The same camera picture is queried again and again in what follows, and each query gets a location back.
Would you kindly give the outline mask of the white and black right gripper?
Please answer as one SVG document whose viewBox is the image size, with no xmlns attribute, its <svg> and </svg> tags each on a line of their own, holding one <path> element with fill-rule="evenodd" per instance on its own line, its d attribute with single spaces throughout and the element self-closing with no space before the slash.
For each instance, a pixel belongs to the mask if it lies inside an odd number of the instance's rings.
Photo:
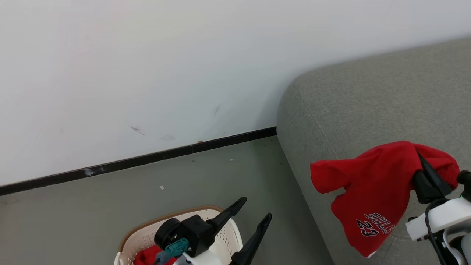
<svg viewBox="0 0 471 265">
<path fill-rule="evenodd" d="M 412 175 L 412 188 L 421 204 L 429 204 L 443 199 L 454 190 L 454 160 L 451 156 L 439 152 L 426 158 L 417 155 L 419 169 Z M 470 181 L 471 173 L 467 170 L 458 175 L 458 183 L 464 190 L 459 198 L 432 208 L 427 214 L 429 227 L 433 233 L 447 230 L 448 234 L 465 233 L 462 242 L 470 242 Z"/>
</svg>

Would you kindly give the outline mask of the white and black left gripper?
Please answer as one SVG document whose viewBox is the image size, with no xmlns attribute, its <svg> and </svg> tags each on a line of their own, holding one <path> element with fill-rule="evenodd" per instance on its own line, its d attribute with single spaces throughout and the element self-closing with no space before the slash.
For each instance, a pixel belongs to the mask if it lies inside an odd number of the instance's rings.
<svg viewBox="0 0 471 265">
<path fill-rule="evenodd" d="M 216 217 L 187 218 L 179 221 L 176 218 L 167 220 L 156 232 L 155 244 L 161 249 L 156 255 L 154 264 L 164 265 L 172 258 L 187 254 L 191 258 L 209 250 L 215 237 L 226 223 L 245 205 L 247 197 L 241 197 Z M 231 257 L 230 265 L 250 265 L 258 251 L 266 230 L 269 228 L 272 214 L 268 213 L 257 225 L 257 229 L 242 249 Z"/>
</svg>

